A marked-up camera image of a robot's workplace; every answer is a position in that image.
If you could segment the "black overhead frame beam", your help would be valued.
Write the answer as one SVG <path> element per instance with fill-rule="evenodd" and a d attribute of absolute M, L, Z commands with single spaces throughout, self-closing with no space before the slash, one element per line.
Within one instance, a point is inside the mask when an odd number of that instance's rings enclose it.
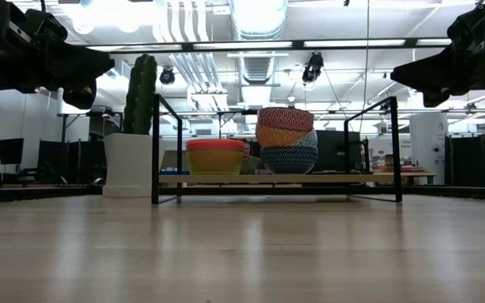
<path fill-rule="evenodd" d="M 230 40 L 208 42 L 140 43 L 88 45 L 89 49 L 111 54 L 191 53 L 228 51 L 332 51 L 441 48 L 449 45 L 448 38 L 411 37 L 375 38 L 362 40 Z"/>

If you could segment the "blue patterned ceramic bowl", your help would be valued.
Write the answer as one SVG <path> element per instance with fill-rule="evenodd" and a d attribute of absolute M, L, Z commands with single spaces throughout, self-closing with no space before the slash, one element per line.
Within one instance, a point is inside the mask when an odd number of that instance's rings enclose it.
<path fill-rule="evenodd" d="M 283 130 L 310 131 L 314 114 L 294 107 L 268 107 L 257 112 L 258 124 Z"/>

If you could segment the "black aluminium table frame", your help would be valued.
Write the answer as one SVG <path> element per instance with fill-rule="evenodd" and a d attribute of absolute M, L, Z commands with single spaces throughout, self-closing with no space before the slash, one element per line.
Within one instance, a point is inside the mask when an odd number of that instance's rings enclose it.
<path fill-rule="evenodd" d="M 100 195 L 100 187 L 55 187 L 55 188 L 21 188 L 0 189 L 0 203 L 72 197 L 82 195 Z M 160 188 L 152 197 L 152 203 L 160 203 L 163 196 L 166 201 L 177 199 L 184 195 L 351 195 L 366 196 L 367 199 L 397 202 L 405 194 L 443 196 L 453 198 L 485 199 L 484 187 L 449 187 L 449 186 L 406 186 L 397 189 L 394 186 L 367 187 L 336 186 L 336 187 L 186 187 L 186 188 Z"/>

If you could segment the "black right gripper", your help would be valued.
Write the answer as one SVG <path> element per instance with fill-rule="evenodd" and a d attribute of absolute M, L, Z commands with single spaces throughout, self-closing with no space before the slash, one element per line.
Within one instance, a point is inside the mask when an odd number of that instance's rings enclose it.
<path fill-rule="evenodd" d="M 485 90 L 484 72 L 485 42 L 473 40 L 467 45 L 452 40 L 437 55 L 396 66 L 391 80 L 422 92 L 424 107 L 436 108 L 447 100 L 447 94 Z"/>

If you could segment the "black office monitor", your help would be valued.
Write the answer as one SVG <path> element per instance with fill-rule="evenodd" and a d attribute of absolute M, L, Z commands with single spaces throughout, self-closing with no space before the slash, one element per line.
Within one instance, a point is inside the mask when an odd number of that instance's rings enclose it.
<path fill-rule="evenodd" d="M 23 150 L 24 138 L 0 140 L 0 165 L 19 165 Z"/>

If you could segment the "orange plastic bowl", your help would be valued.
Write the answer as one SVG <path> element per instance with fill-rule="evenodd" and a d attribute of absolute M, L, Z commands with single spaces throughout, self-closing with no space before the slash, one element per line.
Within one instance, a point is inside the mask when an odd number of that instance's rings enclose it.
<path fill-rule="evenodd" d="M 197 150 L 233 150 L 243 151 L 245 143 L 233 139 L 199 139 L 186 142 L 187 151 Z"/>

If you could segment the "person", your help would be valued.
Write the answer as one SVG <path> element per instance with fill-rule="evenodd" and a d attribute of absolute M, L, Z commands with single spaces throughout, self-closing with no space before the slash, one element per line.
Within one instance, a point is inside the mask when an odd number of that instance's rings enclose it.
<path fill-rule="evenodd" d="M 243 142 L 243 161 L 240 168 L 240 175 L 255 175 L 257 171 L 264 169 L 262 160 L 259 157 L 250 155 L 250 145 L 246 139 Z"/>

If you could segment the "green cactus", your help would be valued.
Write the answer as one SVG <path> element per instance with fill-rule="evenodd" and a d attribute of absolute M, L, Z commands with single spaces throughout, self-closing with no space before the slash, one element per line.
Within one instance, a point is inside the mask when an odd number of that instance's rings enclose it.
<path fill-rule="evenodd" d="M 123 132 L 148 135 L 151 129 L 152 102 L 156 93 L 157 62 L 154 56 L 144 54 L 135 60 L 131 69 Z"/>

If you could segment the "black ceiling spotlight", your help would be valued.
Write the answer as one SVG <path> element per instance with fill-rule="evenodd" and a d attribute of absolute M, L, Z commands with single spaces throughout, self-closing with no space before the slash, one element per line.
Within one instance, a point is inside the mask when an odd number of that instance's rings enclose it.
<path fill-rule="evenodd" d="M 165 66 L 159 76 L 159 81 L 163 85 L 171 85 L 175 82 L 175 75 L 172 66 Z"/>
<path fill-rule="evenodd" d="M 320 52 L 312 52 L 309 60 L 305 64 L 301 77 L 302 81 L 305 84 L 315 82 L 321 75 L 321 69 L 323 66 L 322 54 Z"/>

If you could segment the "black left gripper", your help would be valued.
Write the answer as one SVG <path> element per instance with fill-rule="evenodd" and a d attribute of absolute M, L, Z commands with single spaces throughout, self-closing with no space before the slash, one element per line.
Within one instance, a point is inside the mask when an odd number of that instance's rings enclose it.
<path fill-rule="evenodd" d="M 91 109 L 97 94 L 96 79 L 115 66 L 106 52 L 62 40 L 42 40 L 39 45 L 19 40 L 13 59 L 13 88 L 32 93 L 37 88 L 63 91 L 63 101 L 78 109 Z"/>

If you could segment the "yellow-inside navy diamond bowl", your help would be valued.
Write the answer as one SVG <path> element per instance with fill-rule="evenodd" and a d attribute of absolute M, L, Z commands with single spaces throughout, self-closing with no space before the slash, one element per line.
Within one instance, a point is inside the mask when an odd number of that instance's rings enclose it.
<path fill-rule="evenodd" d="M 307 174 L 317 162 L 318 149 L 315 146 L 262 147 L 260 156 L 273 174 Z"/>

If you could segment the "black metal wooden board shelf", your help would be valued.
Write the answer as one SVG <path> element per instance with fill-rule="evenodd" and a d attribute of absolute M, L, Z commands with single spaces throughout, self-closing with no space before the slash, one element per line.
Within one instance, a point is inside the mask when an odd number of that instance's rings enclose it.
<path fill-rule="evenodd" d="M 380 107 L 386 105 L 388 108 L 382 110 L 382 113 L 389 114 L 391 116 L 391 122 L 393 124 L 392 129 L 392 147 L 393 147 L 393 171 L 391 173 L 374 173 L 374 174 L 355 174 L 350 172 L 349 168 L 349 155 L 344 159 L 344 172 L 335 174 L 280 174 L 280 175 L 183 175 L 182 174 L 182 133 L 179 132 L 178 146 L 177 146 L 177 173 L 175 175 L 162 175 L 157 172 L 160 168 L 159 164 L 159 152 L 154 151 L 152 153 L 152 181 L 151 181 L 151 198 L 150 201 L 153 205 L 159 205 L 162 202 L 168 202 L 173 199 L 177 199 L 180 196 L 186 194 L 182 188 L 183 183 L 366 183 L 366 182 L 392 182 L 392 189 L 384 189 L 383 194 L 393 194 L 395 198 L 393 203 L 402 202 L 402 178 L 408 178 L 412 181 L 414 178 L 426 177 L 428 184 L 434 183 L 435 172 L 403 172 L 401 170 L 400 145 L 399 145 L 399 133 L 398 133 L 398 109 L 397 98 L 394 96 L 384 98 L 378 103 L 371 105 L 370 107 L 361 110 L 360 112 L 351 115 L 344 120 L 344 127 L 349 126 L 349 122 L 356 118 L 363 116 L 373 110 L 381 112 Z M 159 196 L 163 193 L 159 185 L 161 183 L 174 183 L 176 188 L 172 192 L 166 192 L 168 196 L 163 201 L 159 199 Z"/>

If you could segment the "yellow plastic bowl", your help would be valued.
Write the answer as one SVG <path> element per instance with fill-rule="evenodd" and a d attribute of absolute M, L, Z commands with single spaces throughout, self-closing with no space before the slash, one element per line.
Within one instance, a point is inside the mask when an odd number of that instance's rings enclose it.
<path fill-rule="evenodd" d="M 186 157 L 191 175 L 238 175 L 243 164 L 242 151 L 196 150 Z"/>

